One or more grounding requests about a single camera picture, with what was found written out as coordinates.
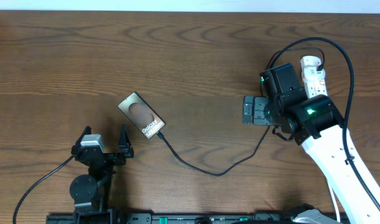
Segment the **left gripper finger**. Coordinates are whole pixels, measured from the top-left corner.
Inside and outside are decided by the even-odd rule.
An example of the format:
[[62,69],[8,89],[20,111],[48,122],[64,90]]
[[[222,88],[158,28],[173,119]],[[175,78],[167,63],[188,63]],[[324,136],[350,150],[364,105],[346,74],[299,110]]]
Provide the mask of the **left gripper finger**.
[[85,129],[83,130],[81,136],[80,136],[80,142],[84,138],[85,135],[91,134],[91,128],[89,126],[86,126]]
[[121,126],[121,131],[120,131],[119,140],[118,140],[118,148],[120,150],[120,153],[122,153],[125,156],[125,158],[134,157],[134,149],[129,140],[129,136],[127,134],[127,128],[125,124]]

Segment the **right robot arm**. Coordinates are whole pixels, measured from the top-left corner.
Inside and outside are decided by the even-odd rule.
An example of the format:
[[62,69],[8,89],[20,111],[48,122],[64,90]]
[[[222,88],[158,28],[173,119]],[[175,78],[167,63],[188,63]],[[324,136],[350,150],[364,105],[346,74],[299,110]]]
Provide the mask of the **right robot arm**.
[[380,187],[358,154],[344,117],[327,95],[319,61],[287,63],[260,74],[265,96],[245,96],[243,123],[280,129],[323,172],[350,223],[380,223]]

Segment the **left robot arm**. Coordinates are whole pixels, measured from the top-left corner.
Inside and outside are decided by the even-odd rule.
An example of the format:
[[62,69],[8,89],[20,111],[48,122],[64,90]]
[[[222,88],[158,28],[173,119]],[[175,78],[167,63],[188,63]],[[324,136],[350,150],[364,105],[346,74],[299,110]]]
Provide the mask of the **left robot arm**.
[[116,166],[126,164],[134,157],[134,149],[122,125],[118,139],[118,152],[105,152],[101,135],[92,134],[87,126],[72,146],[73,158],[88,167],[88,173],[76,177],[70,185],[74,199],[75,223],[123,223],[124,218],[116,208],[108,206],[112,178]]

